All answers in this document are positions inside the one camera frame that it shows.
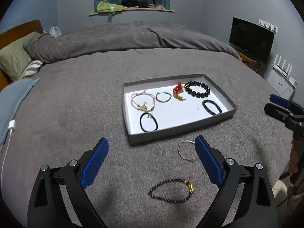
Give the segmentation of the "right hand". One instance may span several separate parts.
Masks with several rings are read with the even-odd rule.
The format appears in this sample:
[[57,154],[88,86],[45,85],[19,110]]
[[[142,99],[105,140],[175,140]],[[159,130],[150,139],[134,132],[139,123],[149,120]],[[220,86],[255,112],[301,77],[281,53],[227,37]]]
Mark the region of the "right hand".
[[289,159],[289,167],[287,169],[287,173],[289,176],[297,173],[298,171],[298,161],[299,161],[299,148],[298,148],[298,141],[296,139],[292,139],[291,144],[291,152],[290,152],[290,159]]

